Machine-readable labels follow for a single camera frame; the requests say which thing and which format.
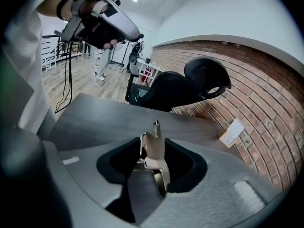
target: red brick wall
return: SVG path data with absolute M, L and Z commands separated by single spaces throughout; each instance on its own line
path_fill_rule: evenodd
M 289 66 L 261 51 L 214 41 L 156 47 L 152 60 L 183 74 L 195 57 L 210 56 L 226 67 L 231 83 L 216 99 L 176 107 L 173 112 L 213 118 L 223 128 L 237 117 L 245 131 L 236 149 L 244 162 L 279 188 L 294 183 L 304 157 L 304 84 Z

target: chair headrest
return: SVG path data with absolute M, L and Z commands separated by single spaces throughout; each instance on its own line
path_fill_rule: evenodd
M 197 57 L 185 65 L 185 77 L 194 82 L 203 96 L 216 87 L 222 93 L 231 88 L 231 81 L 223 64 L 212 57 Z

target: hand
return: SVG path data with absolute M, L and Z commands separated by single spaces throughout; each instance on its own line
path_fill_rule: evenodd
M 97 1 L 94 0 L 88 0 L 86 5 L 83 7 L 82 11 L 80 12 L 81 14 L 87 14 L 91 12 L 95 6 Z M 104 6 L 101 10 L 101 13 L 104 13 L 107 9 L 109 8 L 108 5 Z M 105 43 L 104 44 L 104 49 L 109 49 L 111 46 L 115 46 L 118 43 L 116 39 L 113 39 L 110 41 L 110 43 Z

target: white shoe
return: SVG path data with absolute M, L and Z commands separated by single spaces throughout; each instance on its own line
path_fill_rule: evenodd
M 96 78 L 99 80 L 105 80 L 105 78 L 103 76 L 96 76 Z

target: white sticker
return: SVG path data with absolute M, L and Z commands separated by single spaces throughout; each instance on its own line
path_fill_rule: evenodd
M 62 162 L 63 162 L 64 165 L 69 165 L 69 164 L 73 164 L 73 163 L 78 162 L 78 161 L 80 161 L 79 157 L 74 156 L 72 158 L 68 158 L 68 159 L 63 160 Z
M 230 147 L 233 145 L 236 138 L 244 130 L 242 123 L 235 119 L 225 133 L 219 138 L 226 146 Z

